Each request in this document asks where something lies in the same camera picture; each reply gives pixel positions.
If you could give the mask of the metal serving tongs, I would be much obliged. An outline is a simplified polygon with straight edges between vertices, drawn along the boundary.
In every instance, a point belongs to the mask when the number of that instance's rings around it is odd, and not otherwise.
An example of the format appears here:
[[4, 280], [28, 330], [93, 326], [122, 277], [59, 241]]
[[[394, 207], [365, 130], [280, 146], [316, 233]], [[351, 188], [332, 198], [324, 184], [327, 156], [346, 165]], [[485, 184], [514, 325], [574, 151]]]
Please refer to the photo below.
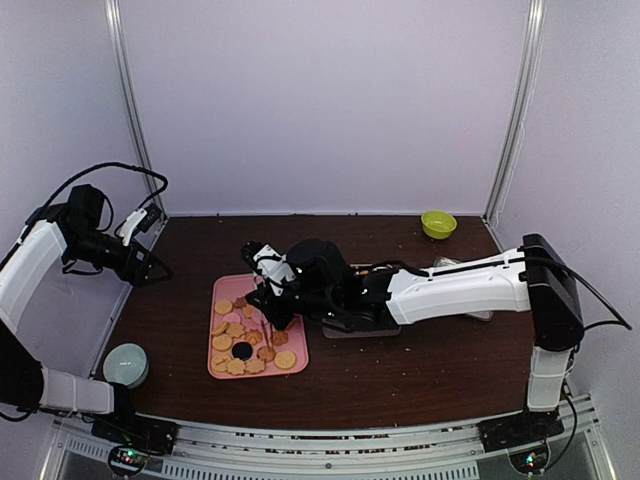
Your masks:
[[270, 324], [270, 322], [268, 321], [268, 319], [266, 318], [266, 316], [261, 313], [260, 314], [260, 325], [261, 325], [261, 329], [263, 332], [263, 337], [264, 337], [264, 341], [265, 344], [272, 348], [273, 344], [272, 344], [272, 326]]

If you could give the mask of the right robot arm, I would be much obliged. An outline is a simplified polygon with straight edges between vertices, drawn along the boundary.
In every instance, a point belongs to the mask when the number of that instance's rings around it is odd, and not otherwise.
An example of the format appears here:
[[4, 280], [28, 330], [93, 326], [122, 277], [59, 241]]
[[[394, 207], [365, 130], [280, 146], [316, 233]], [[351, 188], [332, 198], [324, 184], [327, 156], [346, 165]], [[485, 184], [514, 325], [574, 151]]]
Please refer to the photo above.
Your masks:
[[512, 423], [526, 442], [550, 426], [571, 353], [585, 333], [576, 281], [539, 234], [501, 254], [423, 269], [397, 260], [352, 266], [336, 244], [315, 238], [285, 254], [250, 241], [241, 257], [260, 279], [246, 300], [277, 330], [297, 316], [352, 334], [484, 311], [531, 312], [526, 409]]

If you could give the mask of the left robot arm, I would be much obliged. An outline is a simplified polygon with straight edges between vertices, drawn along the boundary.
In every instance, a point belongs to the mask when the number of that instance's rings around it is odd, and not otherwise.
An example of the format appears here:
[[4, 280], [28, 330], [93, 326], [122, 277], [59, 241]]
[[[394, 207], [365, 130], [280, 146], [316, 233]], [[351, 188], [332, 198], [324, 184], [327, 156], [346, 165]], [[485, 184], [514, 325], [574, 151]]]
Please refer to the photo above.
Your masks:
[[127, 286], [171, 279], [172, 270], [128, 235], [93, 230], [61, 213], [26, 226], [1, 264], [1, 401], [39, 410], [105, 415], [123, 444], [144, 424], [126, 388], [89, 376], [108, 310]]

